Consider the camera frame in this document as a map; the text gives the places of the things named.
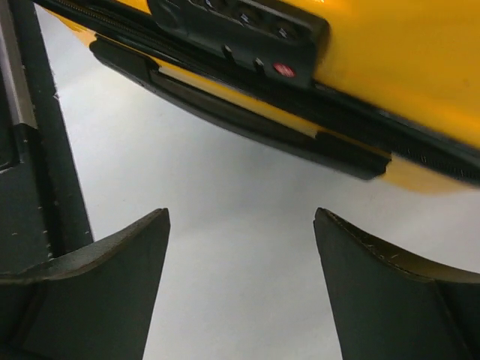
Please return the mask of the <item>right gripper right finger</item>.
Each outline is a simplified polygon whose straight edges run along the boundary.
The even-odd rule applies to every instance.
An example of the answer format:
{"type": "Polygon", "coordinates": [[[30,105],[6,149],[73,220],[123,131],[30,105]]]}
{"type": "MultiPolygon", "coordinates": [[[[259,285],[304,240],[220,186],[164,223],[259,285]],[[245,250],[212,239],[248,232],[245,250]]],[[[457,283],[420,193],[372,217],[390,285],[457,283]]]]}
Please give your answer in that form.
{"type": "Polygon", "coordinates": [[[313,222],[344,359],[477,359],[479,275],[319,208],[313,222]]]}

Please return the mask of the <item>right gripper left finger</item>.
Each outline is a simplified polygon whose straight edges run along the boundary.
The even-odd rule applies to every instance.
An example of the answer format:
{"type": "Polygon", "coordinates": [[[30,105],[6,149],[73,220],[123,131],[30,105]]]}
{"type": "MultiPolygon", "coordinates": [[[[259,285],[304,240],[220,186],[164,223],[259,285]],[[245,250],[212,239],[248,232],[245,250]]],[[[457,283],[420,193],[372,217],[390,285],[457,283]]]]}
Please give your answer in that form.
{"type": "Polygon", "coordinates": [[[141,359],[170,235],[157,209],[85,247],[1,274],[3,359],[141,359]]]}

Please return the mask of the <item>yellow Pikachu suitcase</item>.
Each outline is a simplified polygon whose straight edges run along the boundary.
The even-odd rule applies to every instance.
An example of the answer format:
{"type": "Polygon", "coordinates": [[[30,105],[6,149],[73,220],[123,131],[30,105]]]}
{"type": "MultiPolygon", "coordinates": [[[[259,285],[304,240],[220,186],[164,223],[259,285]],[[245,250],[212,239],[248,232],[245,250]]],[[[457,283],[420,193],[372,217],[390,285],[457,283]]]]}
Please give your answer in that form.
{"type": "Polygon", "coordinates": [[[103,65],[235,134],[424,194],[479,188],[477,1],[42,1],[103,65]]]}

